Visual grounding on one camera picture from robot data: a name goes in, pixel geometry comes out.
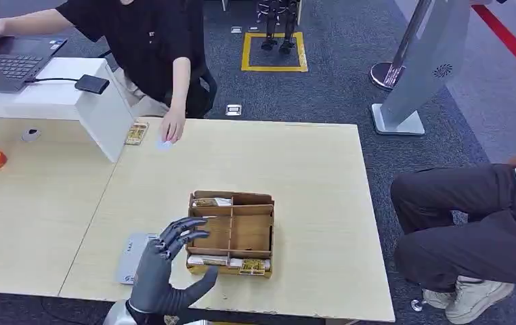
robotic hand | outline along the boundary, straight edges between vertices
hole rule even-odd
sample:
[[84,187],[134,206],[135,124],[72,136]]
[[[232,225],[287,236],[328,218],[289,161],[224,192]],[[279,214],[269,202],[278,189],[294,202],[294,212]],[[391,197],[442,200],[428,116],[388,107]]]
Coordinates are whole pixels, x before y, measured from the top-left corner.
[[218,268],[214,266],[187,289],[176,289],[169,284],[172,260],[187,242],[208,237],[208,232],[194,230],[206,222],[203,218],[183,218],[151,240],[142,253],[131,298],[115,303],[103,325],[178,324],[179,314],[216,283]]

dark gray pants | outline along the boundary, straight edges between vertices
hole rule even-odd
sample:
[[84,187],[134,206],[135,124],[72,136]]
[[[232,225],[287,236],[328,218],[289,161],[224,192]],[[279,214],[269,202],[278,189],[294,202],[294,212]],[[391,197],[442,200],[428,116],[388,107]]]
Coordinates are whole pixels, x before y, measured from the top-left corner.
[[[516,175],[508,165],[429,169],[399,176],[391,200],[402,229],[397,269],[437,292],[458,276],[516,283]],[[451,211],[468,213],[454,225]]]

black office chair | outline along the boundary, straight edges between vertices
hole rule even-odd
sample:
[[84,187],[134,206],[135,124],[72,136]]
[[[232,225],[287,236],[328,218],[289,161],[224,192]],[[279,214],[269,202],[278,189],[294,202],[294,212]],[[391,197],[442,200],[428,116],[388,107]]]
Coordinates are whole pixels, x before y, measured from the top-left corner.
[[[97,58],[105,58],[110,54],[110,50],[104,52],[103,54],[99,55]],[[216,83],[216,80],[214,77],[212,77],[212,74],[210,73],[210,70],[208,69],[208,66],[206,65],[206,61],[197,68],[196,70],[192,71],[190,74],[190,82],[200,80],[202,79],[207,85],[208,85],[208,102],[206,105],[206,108],[201,112],[186,112],[187,118],[204,118],[206,113],[210,112],[212,107],[214,107],[214,99],[216,98],[216,93],[218,92],[218,84]],[[170,106],[172,100],[172,90],[168,91],[165,95],[165,104]]]

person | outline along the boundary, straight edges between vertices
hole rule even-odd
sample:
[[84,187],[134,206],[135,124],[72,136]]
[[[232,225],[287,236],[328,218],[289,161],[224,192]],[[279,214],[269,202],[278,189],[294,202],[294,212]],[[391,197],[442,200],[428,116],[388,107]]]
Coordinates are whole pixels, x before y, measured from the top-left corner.
[[179,140],[191,71],[205,64],[202,0],[67,0],[55,9],[1,18],[0,37],[52,34],[71,26],[93,42],[106,38],[121,67],[116,82],[134,115],[164,116],[163,139]]
[[[516,157],[507,165],[401,175],[391,200],[406,234],[394,259],[424,300],[466,324],[516,284]],[[452,211],[468,214],[455,225]]]

stanchion base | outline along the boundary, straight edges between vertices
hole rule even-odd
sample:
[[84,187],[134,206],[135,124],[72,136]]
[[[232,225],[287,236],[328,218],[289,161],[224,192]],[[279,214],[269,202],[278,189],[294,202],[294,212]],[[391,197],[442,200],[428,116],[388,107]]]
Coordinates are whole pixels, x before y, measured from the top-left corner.
[[425,129],[419,118],[418,111],[415,111],[410,117],[406,118],[397,127],[386,127],[383,122],[382,111],[380,107],[382,104],[372,105],[372,115],[374,117],[374,125],[378,134],[385,135],[424,135]]
[[391,62],[381,62],[378,64],[375,64],[370,69],[370,80],[374,85],[378,86],[381,89],[392,91],[395,87],[395,84],[397,81],[402,77],[402,74],[404,73],[404,70],[406,69],[405,66],[402,66],[402,69],[400,70],[400,74],[397,76],[397,79],[393,83],[393,85],[386,85],[384,83],[385,77],[387,76],[387,73],[389,71],[389,67],[391,66]]

